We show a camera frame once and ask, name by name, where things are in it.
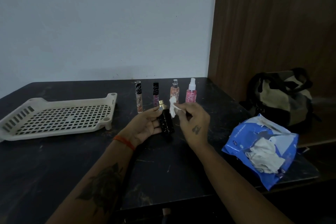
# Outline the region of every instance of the backpack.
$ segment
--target backpack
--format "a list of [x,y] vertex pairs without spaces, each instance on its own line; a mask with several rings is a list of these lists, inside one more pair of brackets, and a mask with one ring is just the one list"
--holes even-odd
[[303,133],[312,125],[313,83],[303,68],[258,73],[248,83],[246,101],[239,102],[252,115],[259,113],[292,133]]

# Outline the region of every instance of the hand tattoo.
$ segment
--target hand tattoo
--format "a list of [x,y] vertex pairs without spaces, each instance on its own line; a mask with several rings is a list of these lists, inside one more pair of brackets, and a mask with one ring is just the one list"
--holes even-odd
[[103,208],[104,214],[107,211],[111,212],[121,187],[120,173],[122,170],[123,168],[119,170],[118,163],[115,163],[100,171],[97,176],[90,177],[91,181],[76,199],[90,200],[93,198],[97,206],[93,215],[97,213],[98,207]]
[[199,131],[201,130],[201,127],[199,127],[198,125],[196,125],[193,129],[192,132],[194,132],[196,135],[198,135]]

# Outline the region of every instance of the black cap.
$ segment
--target black cap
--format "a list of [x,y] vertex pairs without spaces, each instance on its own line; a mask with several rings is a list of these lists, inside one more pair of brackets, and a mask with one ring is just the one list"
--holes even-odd
[[141,94],[141,82],[140,81],[135,81],[135,93],[137,95]]
[[153,95],[159,94],[159,83],[153,83]]

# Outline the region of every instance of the plastic tray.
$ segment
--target plastic tray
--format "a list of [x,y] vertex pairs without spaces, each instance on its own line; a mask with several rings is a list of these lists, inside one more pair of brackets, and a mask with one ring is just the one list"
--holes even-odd
[[55,102],[29,99],[0,120],[0,142],[110,130],[116,101],[117,93]]

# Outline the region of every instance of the orange bracelet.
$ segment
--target orange bracelet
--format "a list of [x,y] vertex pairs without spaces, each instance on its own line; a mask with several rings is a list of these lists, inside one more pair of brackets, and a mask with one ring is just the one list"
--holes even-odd
[[128,141],[126,138],[124,138],[122,136],[119,136],[119,135],[116,135],[113,139],[122,142],[123,144],[130,147],[133,151],[135,150],[134,145],[132,145],[132,143],[130,141]]

